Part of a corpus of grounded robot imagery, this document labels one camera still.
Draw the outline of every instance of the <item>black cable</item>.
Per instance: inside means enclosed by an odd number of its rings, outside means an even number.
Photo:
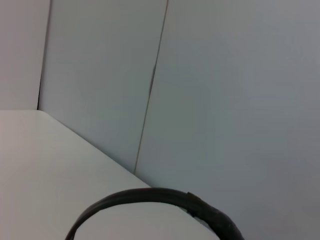
[[[234,222],[220,210],[199,197],[167,188],[137,188],[109,195],[88,207],[76,220],[65,240],[74,240],[77,229],[97,212],[122,204],[156,202],[186,209],[193,217],[206,222],[220,240],[244,240]]]

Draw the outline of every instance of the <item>gray wall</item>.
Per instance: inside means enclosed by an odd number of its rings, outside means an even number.
[[[248,240],[320,226],[320,1],[172,0],[136,174]]]
[[[50,0],[0,0],[0,110],[36,110]]]
[[[166,0],[53,0],[40,110],[133,171]]]

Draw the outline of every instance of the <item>table surface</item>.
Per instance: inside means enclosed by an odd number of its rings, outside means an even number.
[[[0,110],[0,240],[63,240],[91,204],[148,187],[48,114]],[[75,240],[212,240],[181,209],[134,203],[103,210]]]

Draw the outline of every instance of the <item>white table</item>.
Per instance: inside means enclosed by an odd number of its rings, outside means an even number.
[[[0,240],[64,240],[94,202],[147,187],[74,132],[36,110],[0,111]],[[75,240],[212,240],[210,230],[162,203],[99,212]]]

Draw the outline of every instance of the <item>white wall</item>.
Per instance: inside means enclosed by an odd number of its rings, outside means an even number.
[[[37,109],[50,0],[0,0],[0,110]]]
[[[133,171],[166,0],[54,0],[40,109]]]
[[[172,0],[137,176],[225,211],[248,240],[320,226],[320,1]]]

